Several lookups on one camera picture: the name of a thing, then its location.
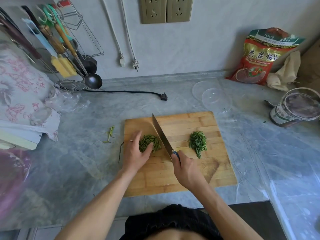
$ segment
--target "power cord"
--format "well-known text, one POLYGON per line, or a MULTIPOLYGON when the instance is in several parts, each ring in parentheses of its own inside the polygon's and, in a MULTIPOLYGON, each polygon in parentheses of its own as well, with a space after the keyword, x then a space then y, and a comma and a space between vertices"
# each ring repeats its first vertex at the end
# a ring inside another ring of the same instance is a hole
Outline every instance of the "power cord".
POLYGON ((108 93, 111 93, 111 92, 129 92, 129 93, 150 93, 150 94, 155 94, 155 95, 158 95, 159 98, 163 101, 167 101, 168 100, 168 96, 166 95, 166 93, 164 92, 163 94, 160 94, 160 93, 156 93, 156 92, 147 92, 147 91, 103 91, 103 90, 99 90, 99 91, 96 91, 96 90, 84 90, 84 92, 108 92, 108 93))
POLYGON ((125 66, 126 66, 125 58, 123 57, 123 53, 122 53, 122 51, 121 51, 120 44, 119 44, 119 41, 118 41, 118 38, 117 38, 117 35, 116 35, 116 32, 115 32, 115 29, 114 29, 113 24, 112 24, 112 22, 111 22, 106 1, 105 1, 105 0, 102 0, 102 3, 103 3, 103 6, 104 6, 104 9, 105 9, 105 11, 106 11, 106 15, 108 16, 108 20, 109 20, 109 22, 110 22, 110 26, 111 26, 111 29, 112 29, 112 32, 113 32, 113 36, 114 36, 115 41, 116 41, 116 43, 117 43, 117 45, 118 45, 118 49, 119 49, 119 52, 120 52, 120 66, 121 66, 121 67, 125 67, 125 66))
POLYGON ((136 71, 138 71, 138 69, 139 69, 139 62, 137 61, 136 55, 135 55, 135 53, 134 53, 134 48, 132 47, 131 38, 130 38, 130 32, 129 32, 128 23, 127 23, 127 15, 126 15, 125 5, 124 5, 123 0, 121 0, 121 4, 122 4, 122 10, 123 10, 125 27, 126 27, 126 29, 127 29, 128 39, 129 39, 130 47, 131 47, 132 54, 133 54, 132 67, 133 67, 134 69, 136 69, 136 71))

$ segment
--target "black power cord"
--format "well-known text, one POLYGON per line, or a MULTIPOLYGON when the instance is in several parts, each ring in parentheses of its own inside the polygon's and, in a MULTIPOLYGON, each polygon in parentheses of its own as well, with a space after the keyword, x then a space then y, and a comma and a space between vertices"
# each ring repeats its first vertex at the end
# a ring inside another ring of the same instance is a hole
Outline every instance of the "black power cord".
POLYGON ((129 92, 129 93, 150 93, 150 94, 155 94, 155 95, 158 95, 159 98, 161 100, 164 100, 164 101, 167 101, 168 100, 168 97, 166 95, 166 93, 164 92, 163 94, 160 94, 160 93, 156 93, 156 92, 146 92, 146 91, 95 91, 95 90, 84 90, 84 92, 129 92))

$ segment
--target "bamboo cutting board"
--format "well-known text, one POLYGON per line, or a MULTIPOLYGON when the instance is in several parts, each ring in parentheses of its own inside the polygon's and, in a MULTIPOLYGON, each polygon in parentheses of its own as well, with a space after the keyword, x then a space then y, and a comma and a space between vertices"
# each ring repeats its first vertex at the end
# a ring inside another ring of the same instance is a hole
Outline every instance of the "bamboo cutting board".
MULTIPOLYGON (((188 157, 194 158, 212 187, 235 185, 237 179, 222 140, 218 125, 212 112, 184 113, 156 117, 164 134, 175 151, 182 150, 188 157), (197 158, 189 148, 188 139, 192 132, 202 131, 207 138, 207 151, 197 158)), ((152 134, 159 138, 152 125, 152 117, 129 119, 124 125, 124 145, 136 130, 152 134)), ((170 156, 161 143, 161 149, 151 153, 149 160, 133 178, 125 197, 154 195, 187 190, 174 176, 174 167, 170 156)))

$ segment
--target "white cloth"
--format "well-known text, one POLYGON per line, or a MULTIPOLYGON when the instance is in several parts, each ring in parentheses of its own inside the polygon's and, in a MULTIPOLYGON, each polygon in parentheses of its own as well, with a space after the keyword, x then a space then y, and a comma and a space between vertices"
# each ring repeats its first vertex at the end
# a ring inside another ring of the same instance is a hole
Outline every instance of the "white cloth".
POLYGON ((46 133, 57 141, 60 114, 44 104, 55 92, 48 76, 0 40, 0 119, 11 128, 46 133))
POLYGON ((266 82, 269 88, 289 91, 287 85, 294 82, 301 64, 300 52, 292 52, 285 60, 283 67, 276 73, 269 73, 266 82))

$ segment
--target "wire mesh strainer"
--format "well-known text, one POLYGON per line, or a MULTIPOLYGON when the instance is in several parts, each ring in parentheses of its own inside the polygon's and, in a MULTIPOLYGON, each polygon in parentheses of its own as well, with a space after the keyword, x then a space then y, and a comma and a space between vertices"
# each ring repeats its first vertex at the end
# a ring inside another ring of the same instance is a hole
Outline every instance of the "wire mesh strainer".
POLYGON ((81 92, 88 89, 83 82, 74 80, 60 80, 54 84, 54 87, 67 92, 81 92))

